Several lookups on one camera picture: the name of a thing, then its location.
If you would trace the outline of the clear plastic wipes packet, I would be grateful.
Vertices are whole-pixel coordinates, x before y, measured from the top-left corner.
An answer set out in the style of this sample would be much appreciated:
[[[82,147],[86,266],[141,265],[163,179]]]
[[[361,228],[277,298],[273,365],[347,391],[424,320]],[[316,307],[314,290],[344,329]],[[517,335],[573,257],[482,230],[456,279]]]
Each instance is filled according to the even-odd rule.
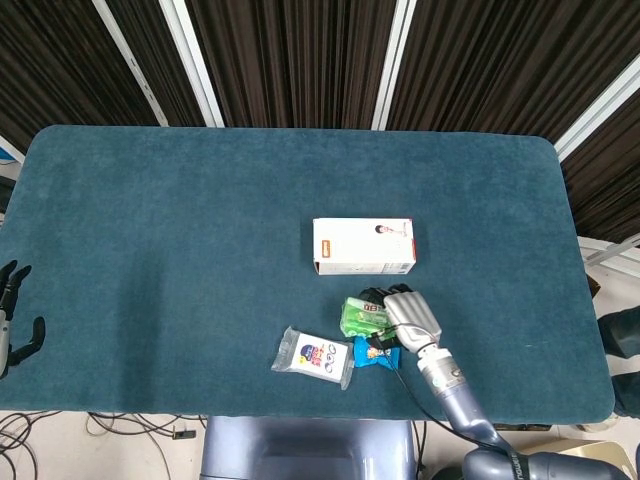
[[[284,331],[271,370],[302,374],[338,384],[346,390],[354,365],[351,343],[306,334],[289,326]]]

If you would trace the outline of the green plastic snack packet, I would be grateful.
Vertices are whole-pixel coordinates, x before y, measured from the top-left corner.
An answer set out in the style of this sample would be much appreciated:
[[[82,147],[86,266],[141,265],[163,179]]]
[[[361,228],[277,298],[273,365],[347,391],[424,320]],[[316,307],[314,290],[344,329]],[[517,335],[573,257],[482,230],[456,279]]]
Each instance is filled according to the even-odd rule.
[[[366,338],[389,328],[391,323],[383,306],[347,297],[342,305],[339,326],[347,338],[356,336]]]

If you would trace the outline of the blue-grey robot torso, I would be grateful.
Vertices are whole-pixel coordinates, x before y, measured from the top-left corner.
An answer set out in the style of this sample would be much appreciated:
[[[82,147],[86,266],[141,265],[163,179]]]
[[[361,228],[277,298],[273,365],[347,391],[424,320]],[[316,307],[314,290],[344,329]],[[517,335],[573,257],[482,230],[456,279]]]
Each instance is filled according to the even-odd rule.
[[[415,480],[411,423],[210,416],[200,480]]]

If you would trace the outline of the blue snack packet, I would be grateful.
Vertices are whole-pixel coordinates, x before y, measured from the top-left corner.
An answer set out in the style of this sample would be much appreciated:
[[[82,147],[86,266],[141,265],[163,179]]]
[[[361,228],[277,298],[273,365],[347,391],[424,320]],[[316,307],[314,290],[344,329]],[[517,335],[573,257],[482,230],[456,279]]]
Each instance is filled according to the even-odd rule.
[[[365,337],[357,336],[353,342],[353,355],[356,368],[380,366],[394,370],[399,367],[401,350],[399,347],[380,350],[370,345]]]

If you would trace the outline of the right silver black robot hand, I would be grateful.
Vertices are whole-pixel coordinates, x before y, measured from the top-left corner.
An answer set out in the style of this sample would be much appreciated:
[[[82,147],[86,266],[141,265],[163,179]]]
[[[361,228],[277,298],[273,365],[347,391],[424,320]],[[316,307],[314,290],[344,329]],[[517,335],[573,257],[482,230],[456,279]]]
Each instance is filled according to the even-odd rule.
[[[418,354],[429,345],[438,345],[442,329],[424,297],[405,283],[387,289],[370,287],[359,299],[385,309],[389,326],[367,338],[370,346],[387,350],[403,347]]]

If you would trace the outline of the white cardboard product box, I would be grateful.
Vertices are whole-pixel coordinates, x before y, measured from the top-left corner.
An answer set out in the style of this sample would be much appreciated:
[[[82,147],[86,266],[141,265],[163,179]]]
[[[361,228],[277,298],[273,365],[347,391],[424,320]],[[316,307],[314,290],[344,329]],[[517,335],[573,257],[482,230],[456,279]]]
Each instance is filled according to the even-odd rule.
[[[416,264],[409,218],[316,218],[313,264],[320,275],[404,275]]]

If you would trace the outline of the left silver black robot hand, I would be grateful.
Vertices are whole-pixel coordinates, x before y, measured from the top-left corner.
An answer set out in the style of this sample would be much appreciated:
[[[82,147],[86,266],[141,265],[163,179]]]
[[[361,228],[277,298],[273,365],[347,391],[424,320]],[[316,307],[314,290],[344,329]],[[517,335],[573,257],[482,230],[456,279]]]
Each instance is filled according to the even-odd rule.
[[[46,338],[46,323],[42,316],[33,320],[31,339],[22,347],[14,349],[11,344],[11,324],[23,280],[32,267],[17,269],[18,262],[12,260],[0,268],[0,380],[9,370],[36,354]]]

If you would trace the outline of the white vertical frame post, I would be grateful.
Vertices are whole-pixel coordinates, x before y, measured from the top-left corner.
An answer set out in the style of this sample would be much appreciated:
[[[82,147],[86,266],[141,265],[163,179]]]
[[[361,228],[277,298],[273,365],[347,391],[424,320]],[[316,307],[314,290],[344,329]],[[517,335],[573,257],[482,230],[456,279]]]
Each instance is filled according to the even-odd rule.
[[[102,23],[107,29],[118,51],[123,57],[127,67],[133,75],[139,89],[141,90],[145,100],[147,101],[151,111],[158,124],[161,127],[168,127],[168,119],[160,106],[149,82],[142,71],[135,54],[131,50],[120,26],[118,25],[113,13],[106,0],[91,0],[96,12],[98,13]]]
[[[555,142],[559,162],[566,160],[606,120],[640,90],[640,54],[579,115]]]
[[[225,121],[186,0],[158,1],[205,125],[224,128]]]
[[[389,30],[378,93],[374,104],[371,129],[384,131],[388,125],[406,42],[411,29],[417,0],[396,0]]]

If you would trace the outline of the blue velvet tablecloth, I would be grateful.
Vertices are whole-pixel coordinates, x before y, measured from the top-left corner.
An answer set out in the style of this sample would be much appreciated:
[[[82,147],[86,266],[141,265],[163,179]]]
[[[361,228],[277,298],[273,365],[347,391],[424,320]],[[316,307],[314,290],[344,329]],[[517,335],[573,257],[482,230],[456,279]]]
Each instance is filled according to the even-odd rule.
[[[442,343],[499,423],[601,421],[614,393],[563,175],[540,137],[50,126],[0,227],[32,267],[12,337],[42,349],[0,409],[409,419],[438,403],[411,355],[349,387],[271,365],[289,326],[328,339],[392,276],[321,276],[312,222],[407,217]]]

